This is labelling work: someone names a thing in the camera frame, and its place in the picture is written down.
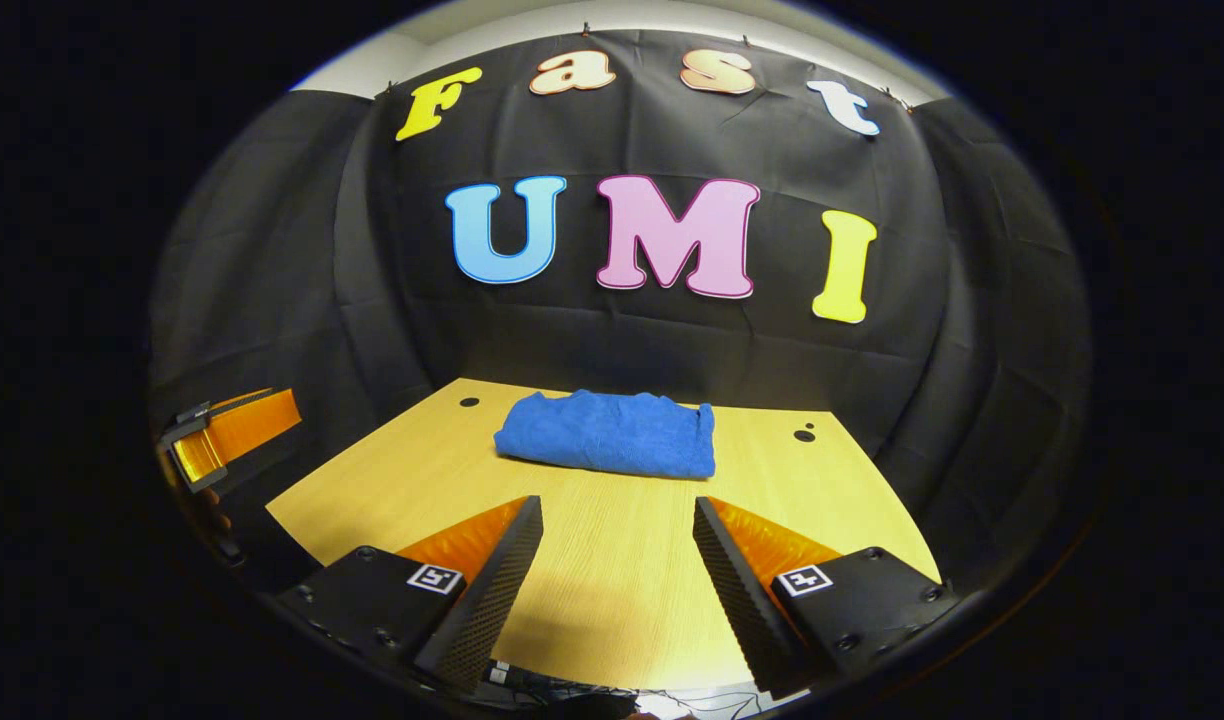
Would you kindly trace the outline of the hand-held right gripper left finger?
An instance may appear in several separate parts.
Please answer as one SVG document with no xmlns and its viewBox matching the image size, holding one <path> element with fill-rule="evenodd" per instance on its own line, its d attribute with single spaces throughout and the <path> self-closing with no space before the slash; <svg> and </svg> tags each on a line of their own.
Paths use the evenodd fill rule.
<svg viewBox="0 0 1224 720">
<path fill-rule="evenodd" d="M 542 500 L 521 496 L 397 552 L 361 544 L 275 602 L 368 670 L 471 694 L 542 538 Z"/>
</svg>

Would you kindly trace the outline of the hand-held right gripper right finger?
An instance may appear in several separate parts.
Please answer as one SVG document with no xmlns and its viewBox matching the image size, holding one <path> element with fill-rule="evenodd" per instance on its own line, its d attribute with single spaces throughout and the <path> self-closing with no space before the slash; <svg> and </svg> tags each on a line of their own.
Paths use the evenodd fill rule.
<svg viewBox="0 0 1224 720">
<path fill-rule="evenodd" d="M 874 673 L 958 596 L 887 549 L 841 553 L 700 497 L 692 536 L 759 691 L 781 700 Z"/>
</svg>

